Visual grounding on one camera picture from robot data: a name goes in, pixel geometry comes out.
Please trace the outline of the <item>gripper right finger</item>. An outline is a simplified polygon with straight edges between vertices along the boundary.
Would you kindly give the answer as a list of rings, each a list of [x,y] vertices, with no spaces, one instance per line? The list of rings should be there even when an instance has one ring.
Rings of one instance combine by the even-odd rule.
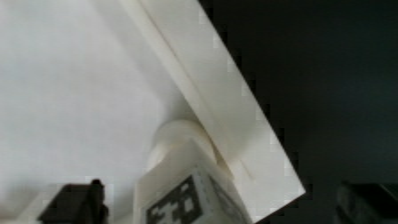
[[[398,224],[398,183],[341,183],[335,224]]]

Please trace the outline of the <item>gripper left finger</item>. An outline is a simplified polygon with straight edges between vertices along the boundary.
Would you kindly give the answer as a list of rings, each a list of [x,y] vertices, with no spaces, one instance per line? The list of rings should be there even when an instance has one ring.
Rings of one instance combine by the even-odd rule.
[[[65,184],[37,217],[40,224],[108,224],[104,185]]]

